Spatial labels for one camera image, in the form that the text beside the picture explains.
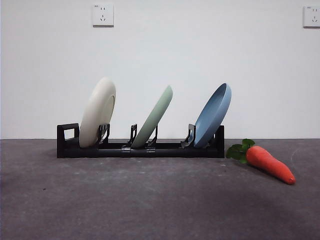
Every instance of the green plate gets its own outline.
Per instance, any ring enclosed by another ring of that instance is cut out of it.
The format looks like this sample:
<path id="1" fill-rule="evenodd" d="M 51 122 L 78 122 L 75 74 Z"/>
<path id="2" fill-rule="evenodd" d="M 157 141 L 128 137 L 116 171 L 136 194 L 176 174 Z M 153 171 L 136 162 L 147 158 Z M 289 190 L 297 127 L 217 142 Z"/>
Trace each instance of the green plate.
<path id="1" fill-rule="evenodd" d="M 142 128 L 136 135 L 131 147 L 132 148 L 140 148 L 143 147 L 146 143 L 146 141 L 149 140 L 151 134 L 155 130 L 156 126 L 160 122 L 162 116 L 166 112 L 171 99 L 173 96 L 172 88 L 171 86 L 168 86 L 161 97 L 159 98 L 158 102 L 154 106 L 153 110 L 145 120 Z"/>

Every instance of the white plate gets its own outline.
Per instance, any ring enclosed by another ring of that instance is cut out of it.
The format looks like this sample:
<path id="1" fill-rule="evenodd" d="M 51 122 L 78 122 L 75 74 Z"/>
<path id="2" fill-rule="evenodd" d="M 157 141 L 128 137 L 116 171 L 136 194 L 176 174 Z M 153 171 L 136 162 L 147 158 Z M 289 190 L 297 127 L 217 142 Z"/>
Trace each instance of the white plate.
<path id="1" fill-rule="evenodd" d="M 148 141 L 156 126 L 160 122 L 162 116 L 164 115 L 165 111 L 167 110 L 171 102 L 172 96 L 172 88 L 168 86 L 164 90 L 163 94 L 159 98 L 158 102 L 154 106 L 153 110 L 151 111 L 147 119 L 145 120 L 142 128 L 136 135 L 131 145 L 132 148 L 140 148 L 146 143 L 146 141 Z"/>
<path id="2" fill-rule="evenodd" d="M 107 77 L 95 86 L 82 117 L 79 145 L 87 148 L 98 140 L 98 127 L 109 124 L 116 102 L 116 87 Z"/>

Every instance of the blue plate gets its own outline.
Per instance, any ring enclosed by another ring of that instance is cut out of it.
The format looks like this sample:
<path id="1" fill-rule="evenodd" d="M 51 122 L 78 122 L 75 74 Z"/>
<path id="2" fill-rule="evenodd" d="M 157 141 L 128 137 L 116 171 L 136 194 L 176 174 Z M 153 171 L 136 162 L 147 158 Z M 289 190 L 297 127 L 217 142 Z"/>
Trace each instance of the blue plate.
<path id="1" fill-rule="evenodd" d="M 230 102 L 231 88 L 224 83 L 210 97 L 195 122 L 195 148 L 206 147 L 225 118 Z"/>

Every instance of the black dish rack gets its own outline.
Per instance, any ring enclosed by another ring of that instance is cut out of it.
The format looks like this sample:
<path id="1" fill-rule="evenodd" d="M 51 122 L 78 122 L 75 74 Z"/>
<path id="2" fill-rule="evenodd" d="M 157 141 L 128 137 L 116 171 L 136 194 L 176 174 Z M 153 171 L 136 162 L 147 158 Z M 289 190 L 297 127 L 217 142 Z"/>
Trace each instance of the black dish rack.
<path id="1" fill-rule="evenodd" d="M 74 137 L 65 139 L 65 130 L 74 129 Z M 81 148 L 79 146 L 79 124 L 70 123 L 58 125 L 57 158 L 224 158 L 225 129 L 219 126 L 212 139 L 204 148 L 195 148 L 196 126 L 189 124 L 188 134 L 184 141 L 157 142 L 158 126 L 155 137 L 143 147 L 131 148 L 137 136 L 137 124 L 131 126 L 130 139 L 122 142 L 109 141 L 110 124 L 100 125 L 97 129 L 98 140 L 94 146 Z"/>

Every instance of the toy carrot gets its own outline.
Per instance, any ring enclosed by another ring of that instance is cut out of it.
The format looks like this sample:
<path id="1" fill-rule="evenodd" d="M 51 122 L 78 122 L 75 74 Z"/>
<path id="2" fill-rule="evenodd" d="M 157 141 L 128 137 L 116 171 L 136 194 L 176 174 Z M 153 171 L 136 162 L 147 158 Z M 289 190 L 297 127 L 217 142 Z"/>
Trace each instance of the toy carrot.
<path id="1" fill-rule="evenodd" d="M 295 184 L 296 179 L 290 169 L 281 161 L 275 159 L 267 150 L 260 146 L 254 146 L 251 139 L 243 139 L 242 144 L 232 145 L 226 151 L 226 157 L 239 160 L 240 163 L 249 163 L 269 174 L 277 177 L 285 183 Z"/>

